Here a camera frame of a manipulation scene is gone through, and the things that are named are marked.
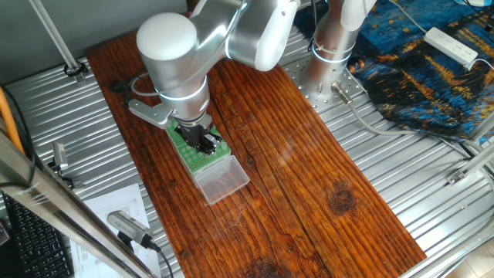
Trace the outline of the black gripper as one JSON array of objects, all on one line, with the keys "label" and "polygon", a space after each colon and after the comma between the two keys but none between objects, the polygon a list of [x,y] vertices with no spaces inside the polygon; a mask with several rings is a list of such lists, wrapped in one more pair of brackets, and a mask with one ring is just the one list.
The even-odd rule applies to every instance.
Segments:
[{"label": "black gripper", "polygon": [[201,124],[192,125],[191,123],[179,121],[175,132],[198,153],[206,155],[214,154],[217,146],[222,142],[222,138],[219,135],[212,132],[208,133],[208,126]]}]

